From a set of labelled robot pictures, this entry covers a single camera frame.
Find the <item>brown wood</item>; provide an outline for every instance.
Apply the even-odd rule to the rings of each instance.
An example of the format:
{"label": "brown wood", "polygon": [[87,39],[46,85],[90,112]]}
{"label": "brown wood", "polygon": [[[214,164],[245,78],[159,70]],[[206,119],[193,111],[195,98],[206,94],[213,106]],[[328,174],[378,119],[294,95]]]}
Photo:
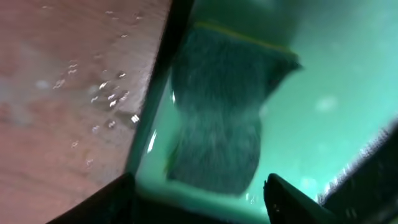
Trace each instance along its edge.
{"label": "brown wood", "polygon": [[123,171],[169,7],[0,2],[0,223],[45,223]]}

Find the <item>green sponge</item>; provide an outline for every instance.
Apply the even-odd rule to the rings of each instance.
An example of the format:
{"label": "green sponge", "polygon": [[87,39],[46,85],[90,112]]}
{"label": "green sponge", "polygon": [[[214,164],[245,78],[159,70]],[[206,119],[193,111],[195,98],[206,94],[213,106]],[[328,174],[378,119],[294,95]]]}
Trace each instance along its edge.
{"label": "green sponge", "polygon": [[259,164],[259,109],[299,67],[297,56],[287,50],[195,24],[172,64],[183,125],[167,178],[219,194],[242,194]]}

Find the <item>gray sponge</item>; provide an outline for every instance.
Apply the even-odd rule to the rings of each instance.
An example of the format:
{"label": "gray sponge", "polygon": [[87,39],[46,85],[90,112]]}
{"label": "gray sponge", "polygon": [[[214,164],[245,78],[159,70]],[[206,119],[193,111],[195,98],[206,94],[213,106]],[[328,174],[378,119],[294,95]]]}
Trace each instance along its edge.
{"label": "gray sponge", "polygon": [[242,194],[259,164],[259,108],[299,67],[292,53],[222,29],[192,27],[172,64],[183,125],[167,178],[219,194]]}

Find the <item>black plastic piece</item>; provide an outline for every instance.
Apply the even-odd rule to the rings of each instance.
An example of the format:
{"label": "black plastic piece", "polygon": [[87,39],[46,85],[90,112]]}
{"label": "black plastic piece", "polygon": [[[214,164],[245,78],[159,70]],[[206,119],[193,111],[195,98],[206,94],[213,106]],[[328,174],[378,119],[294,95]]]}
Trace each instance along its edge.
{"label": "black plastic piece", "polygon": [[390,223],[398,216],[398,126],[384,132],[371,151],[324,203],[347,223]]}
{"label": "black plastic piece", "polygon": [[47,224],[122,224],[132,223],[135,201],[134,177],[124,174],[81,204]]}
{"label": "black plastic piece", "polygon": [[341,223],[323,208],[277,174],[270,174],[264,185],[271,224],[337,224]]}

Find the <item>scrubbing sponge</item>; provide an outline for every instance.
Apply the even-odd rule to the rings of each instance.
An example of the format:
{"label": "scrubbing sponge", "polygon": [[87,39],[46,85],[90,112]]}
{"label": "scrubbing sponge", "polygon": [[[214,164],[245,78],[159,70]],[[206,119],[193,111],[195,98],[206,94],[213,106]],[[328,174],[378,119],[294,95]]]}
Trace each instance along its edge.
{"label": "scrubbing sponge", "polygon": [[172,64],[183,125],[167,178],[219,194],[242,194],[259,164],[259,108],[299,67],[289,51],[195,24]]}

